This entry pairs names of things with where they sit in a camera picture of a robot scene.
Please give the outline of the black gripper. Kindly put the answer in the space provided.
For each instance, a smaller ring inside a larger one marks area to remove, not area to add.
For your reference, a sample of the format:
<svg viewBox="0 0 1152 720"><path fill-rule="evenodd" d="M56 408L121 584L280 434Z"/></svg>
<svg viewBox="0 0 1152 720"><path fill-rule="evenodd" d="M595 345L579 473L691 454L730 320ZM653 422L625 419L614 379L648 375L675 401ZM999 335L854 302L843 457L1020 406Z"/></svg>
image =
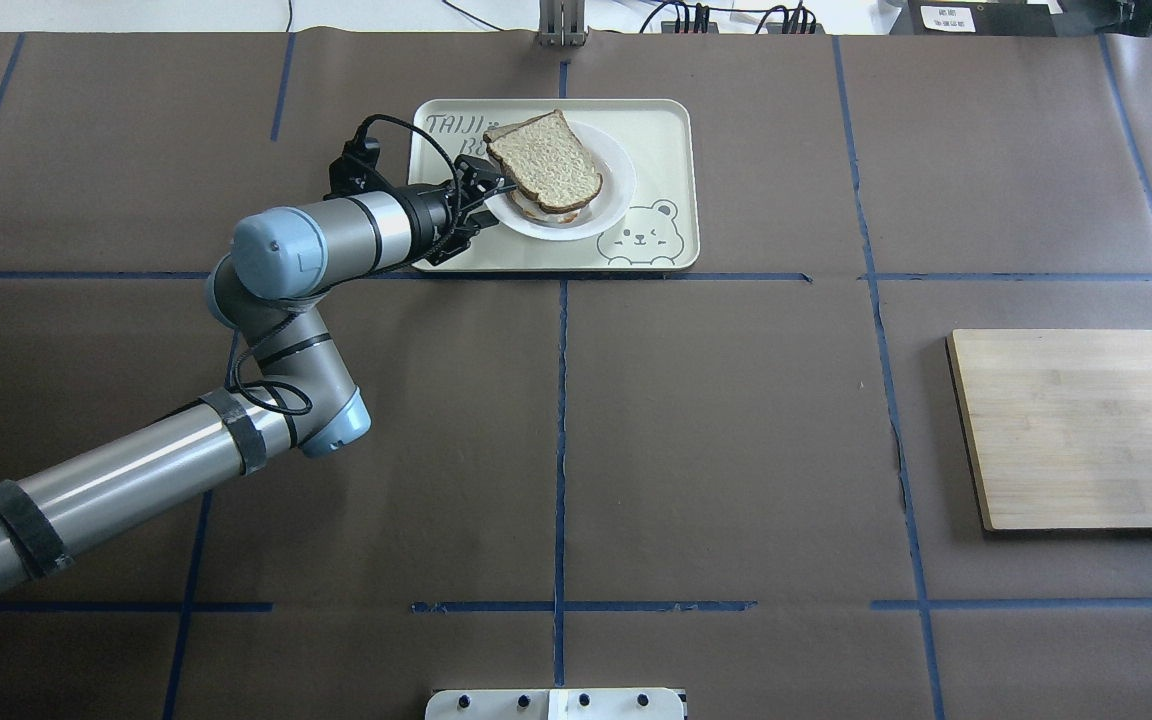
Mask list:
<svg viewBox="0 0 1152 720"><path fill-rule="evenodd" d="M435 266L467 251L477 234L500 223L484 209L485 200L517 188L497 165L476 156L457 156L444 183L407 187L412 222L408 262Z"/></svg>

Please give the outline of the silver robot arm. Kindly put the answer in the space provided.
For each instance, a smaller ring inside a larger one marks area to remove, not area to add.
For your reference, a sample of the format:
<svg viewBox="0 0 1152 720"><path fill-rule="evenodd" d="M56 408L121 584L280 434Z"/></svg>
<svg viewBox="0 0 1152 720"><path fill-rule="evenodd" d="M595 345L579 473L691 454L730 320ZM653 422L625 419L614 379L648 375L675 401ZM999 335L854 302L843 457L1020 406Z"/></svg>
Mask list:
<svg viewBox="0 0 1152 720"><path fill-rule="evenodd" d="M339 285L450 258L494 223L484 200L511 182L471 156L447 168L444 182L396 185L371 151L347 152L324 199L236 223L205 283L211 314L238 341L223 382L94 450L0 480L0 594L285 450L321 457L364 435L361 387L317 304Z"/></svg>

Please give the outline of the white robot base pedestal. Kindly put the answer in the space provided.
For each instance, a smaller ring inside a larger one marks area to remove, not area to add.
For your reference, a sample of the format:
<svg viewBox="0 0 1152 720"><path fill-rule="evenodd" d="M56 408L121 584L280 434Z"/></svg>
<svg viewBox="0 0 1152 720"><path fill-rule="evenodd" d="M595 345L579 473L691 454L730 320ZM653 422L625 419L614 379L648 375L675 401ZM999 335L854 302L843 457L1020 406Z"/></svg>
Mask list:
<svg viewBox="0 0 1152 720"><path fill-rule="evenodd" d="M687 719L685 692L666 687L444 689L425 719Z"/></svg>

